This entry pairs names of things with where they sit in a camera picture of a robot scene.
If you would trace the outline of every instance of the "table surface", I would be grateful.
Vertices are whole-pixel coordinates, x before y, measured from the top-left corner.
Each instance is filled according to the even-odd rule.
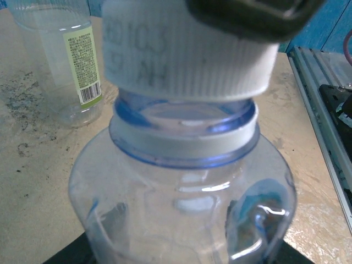
[[[117,88],[103,77],[101,19],[92,18],[102,76],[102,117],[66,129],[48,115],[23,41],[0,11],[0,262],[40,263],[83,229],[70,205],[71,167],[85,144],[108,125]],[[351,263],[352,237],[286,54],[268,90],[255,99],[261,131],[287,160],[298,207],[285,241],[318,263]]]

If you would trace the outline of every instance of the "bottle neck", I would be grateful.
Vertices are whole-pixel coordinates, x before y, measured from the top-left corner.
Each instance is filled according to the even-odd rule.
[[[252,100],[172,101],[120,90],[109,132],[126,154],[161,167],[200,169],[236,161],[257,144]]]

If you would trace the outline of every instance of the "barcode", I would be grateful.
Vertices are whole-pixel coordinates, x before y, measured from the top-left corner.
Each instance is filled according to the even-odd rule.
[[[100,90],[99,82],[97,82],[96,84],[93,84],[92,86],[86,89],[81,90],[83,103],[87,103],[89,101],[94,100],[100,94],[101,94],[101,90]]]

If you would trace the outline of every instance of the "small plastic bottle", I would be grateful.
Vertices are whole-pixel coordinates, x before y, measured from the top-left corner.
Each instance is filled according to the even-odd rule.
[[[119,96],[69,182],[98,262],[273,261],[296,192],[251,97],[278,45],[201,24],[179,0],[108,0],[103,30]]]
[[[103,100],[86,0],[12,0],[19,26],[48,107],[69,127],[96,120]]]

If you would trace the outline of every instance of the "bottle label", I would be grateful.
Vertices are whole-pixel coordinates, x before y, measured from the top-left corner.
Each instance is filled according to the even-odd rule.
[[[91,107],[102,100],[92,27],[63,36],[79,101],[82,108]]]

